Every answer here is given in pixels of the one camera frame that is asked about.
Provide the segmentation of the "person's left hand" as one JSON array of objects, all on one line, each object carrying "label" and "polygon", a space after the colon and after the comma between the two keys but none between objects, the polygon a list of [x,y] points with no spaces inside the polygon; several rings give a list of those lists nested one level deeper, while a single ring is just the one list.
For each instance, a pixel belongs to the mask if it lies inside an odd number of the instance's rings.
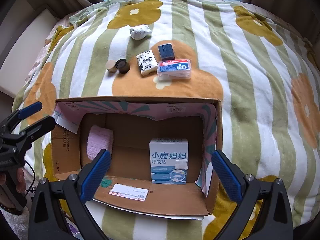
[{"label": "person's left hand", "polygon": [[25,187],[21,168],[1,168],[1,208],[13,215],[21,215],[27,205]]}]

